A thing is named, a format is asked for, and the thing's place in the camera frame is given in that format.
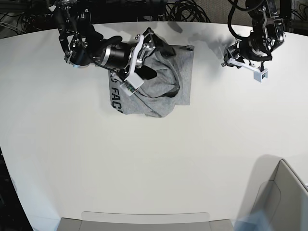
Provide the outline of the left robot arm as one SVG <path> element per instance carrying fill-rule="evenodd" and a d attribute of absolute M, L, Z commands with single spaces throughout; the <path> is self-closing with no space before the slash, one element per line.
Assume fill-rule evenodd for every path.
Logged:
<path fill-rule="evenodd" d="M 245 67 L 255 72 L 265 71 L 264 63 L 272 60 L 272 52 L 284 43 L 283 19 L 279 17 L 275 1 L 247 0 L 245 7 L 238 1 L 232 5 L 227 26 L 235 38 L 235 43 L 226 49 L 223 67 Z M 246 12 L 252 19 L 252 30 L 247 37 L 240 36 L 232 28 L 232 18 L 236 10 Z"/>

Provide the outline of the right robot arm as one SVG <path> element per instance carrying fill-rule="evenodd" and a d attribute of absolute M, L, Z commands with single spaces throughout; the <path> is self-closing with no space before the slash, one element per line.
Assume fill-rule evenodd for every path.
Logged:
<path fill-rule="evenodd" d="M 164 47 L 151 28 L 137 35 L 135 43 L 125 43 L 121 36 L 105 39 L 91 24 L 91 10 L 100 13 L 104 6 L 99 0 L 55 0 L 53 5 L 59 42 L 67 63 L 76 67 L 94 64 L 129 84 L 142 84 L 157 76 L 144 64 L 154 51 Z"/>

